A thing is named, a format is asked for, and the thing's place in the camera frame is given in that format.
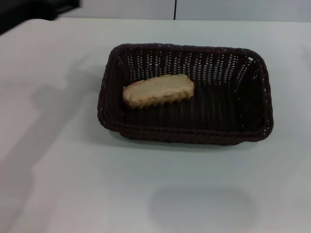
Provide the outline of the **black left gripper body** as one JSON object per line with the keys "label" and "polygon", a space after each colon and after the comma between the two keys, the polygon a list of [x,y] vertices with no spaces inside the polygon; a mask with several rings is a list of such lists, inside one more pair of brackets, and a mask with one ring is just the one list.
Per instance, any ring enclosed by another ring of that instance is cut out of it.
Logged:
{"label": "black left gripper body", "polygon": [[53,21],[79,7],[79,0],[0,0],[0,33],[31,19]]}

